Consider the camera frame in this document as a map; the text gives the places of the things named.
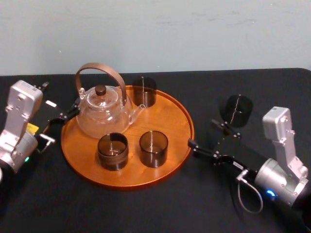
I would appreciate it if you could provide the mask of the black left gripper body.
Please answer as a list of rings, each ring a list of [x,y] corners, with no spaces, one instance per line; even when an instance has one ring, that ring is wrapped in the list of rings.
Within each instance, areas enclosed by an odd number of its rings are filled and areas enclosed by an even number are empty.
[[[56,103],[44,100],[27,124],[27,132],[38,137],[40,134],[45,134],[53,125],[64,125],[67,121],[66,116]]]

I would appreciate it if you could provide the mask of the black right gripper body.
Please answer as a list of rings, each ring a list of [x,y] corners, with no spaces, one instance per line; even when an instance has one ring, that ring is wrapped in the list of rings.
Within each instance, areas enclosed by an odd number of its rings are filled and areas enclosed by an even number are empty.
[[[248,170],[247,180],[255,180],[267,158],[245,146],[241,139],[233,136],[223,137],[212,151],[217,164],[230,164],[235,169]]]

